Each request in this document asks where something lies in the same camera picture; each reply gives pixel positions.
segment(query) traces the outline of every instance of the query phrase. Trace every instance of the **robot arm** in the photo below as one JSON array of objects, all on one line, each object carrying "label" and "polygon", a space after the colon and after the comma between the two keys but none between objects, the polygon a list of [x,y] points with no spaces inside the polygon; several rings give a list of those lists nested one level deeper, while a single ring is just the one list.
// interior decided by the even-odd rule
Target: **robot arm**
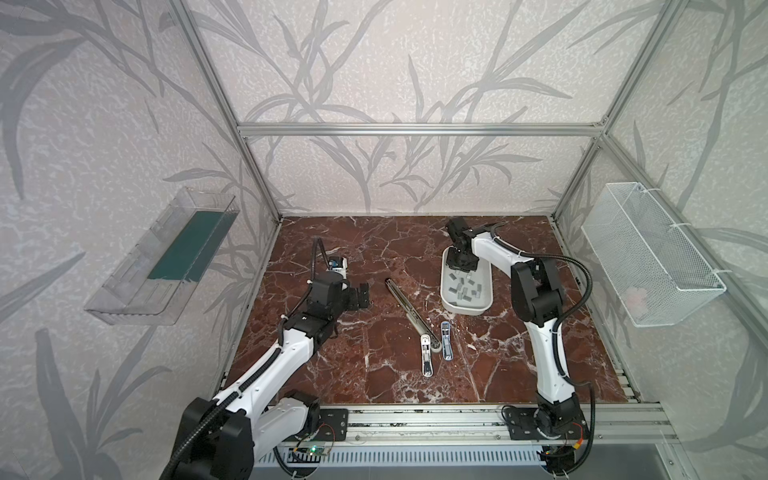
[{"label": "robot arm", "polygon": [[583,414],[574,387],[565,377],[568,366],[562,341],[557,330],[557,352],[564,375],[554,360],[553,328],[563,315],[565,291],[553,259],[527,257],[525,252],[505,248],[494,239],[491,226],[470,228],[462,217],[451,219],[446,226],[453,247],[447,264],[465,272],[477,269],[482,258],[506,273],[510,278],[512,307],[525,323],[537,372],[538,431],[546,438],[559,438],[564,428]]},{"label": "robot arm", "polygon": [[174,454],[161,480],[249,478],[254,460],[286,437],[318,429],[315,397],[289,392],[274,407],[267,409],[267,405],[336,331],[342,313],[369,304],[367,284],[349,285],[346,259],[330,257],[328,261],[330,270],[317,273],[311,281],[306,308],[283,316],[278,340],[270,349],[231,386],[211,400],[195,399],[184,410]]}]

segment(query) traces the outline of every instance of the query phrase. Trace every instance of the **wire mesh basket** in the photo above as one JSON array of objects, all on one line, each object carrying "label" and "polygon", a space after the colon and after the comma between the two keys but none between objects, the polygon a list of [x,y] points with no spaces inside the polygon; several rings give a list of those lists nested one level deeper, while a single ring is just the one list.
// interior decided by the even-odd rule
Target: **wire mesh basket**
[{"label": "wire mesh basket", "polygon": [[581,229],[635,326],[674,325],[725,292],[643,184],[605,184]]}]

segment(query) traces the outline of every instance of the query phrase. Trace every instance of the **vent grille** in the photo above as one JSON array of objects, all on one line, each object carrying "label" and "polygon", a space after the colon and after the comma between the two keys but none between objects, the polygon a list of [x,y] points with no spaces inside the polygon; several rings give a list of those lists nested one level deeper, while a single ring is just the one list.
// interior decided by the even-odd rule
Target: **vent grille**
[{"label": "vent grille", "polygon": [[[313,464],[294,463],[288,448],[280,449],[286,464],[310,467]],[[416,446],[416,447],[334,447],[330,455],[315,465],[332,467],[386,467],[430,465],[543,465],[536,445],[509,446]],[[302,460],[310,457],[300,455]],[[277,466],[274,454],[268,453],[256,462],[256,468]]]}]

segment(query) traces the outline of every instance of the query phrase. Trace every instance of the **transparent acrylic box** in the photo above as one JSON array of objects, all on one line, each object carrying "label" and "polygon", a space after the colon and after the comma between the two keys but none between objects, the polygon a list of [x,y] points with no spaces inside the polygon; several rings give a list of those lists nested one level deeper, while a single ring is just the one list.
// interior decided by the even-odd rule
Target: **transparent acrylic box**
[{"label": "transparent acrylic box", "polygon": [[[190,233],[200,212],[208,215],[205,228]],[[85,310],[111,325],[175,324],[239,212],[232,194],[183,187]],[[183,234],[196,243],[179,245]]]}]

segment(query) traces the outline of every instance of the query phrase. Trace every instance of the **wall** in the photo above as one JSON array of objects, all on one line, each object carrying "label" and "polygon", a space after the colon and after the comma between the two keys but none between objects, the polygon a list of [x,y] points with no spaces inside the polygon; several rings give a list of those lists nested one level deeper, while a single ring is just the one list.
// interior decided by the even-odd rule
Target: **wall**
[{"label": "wall", "polygon": [[[164,2],[0,6],[0,478],[157,478],[274,231]],[[83,310],[182,186],[241,212],[174,326]]]},{"label": "wall", "polygon": [[[689,2],[611,132],[766,305],[768,2]],[[764,478],[768,355],[722,299],[676,326],[638,329],[580,226],[602,187],[627,181],[607,154],[558,221],[597,272],[595,300],[636,387],[661,401],[698,475]]]},{"label": "wall", "polygon": [[[240,122],[591,123],[607,111],[663,3],[189,5]],[[288,214],[521,214],[552,211],[587,139],[251,142]]]}]

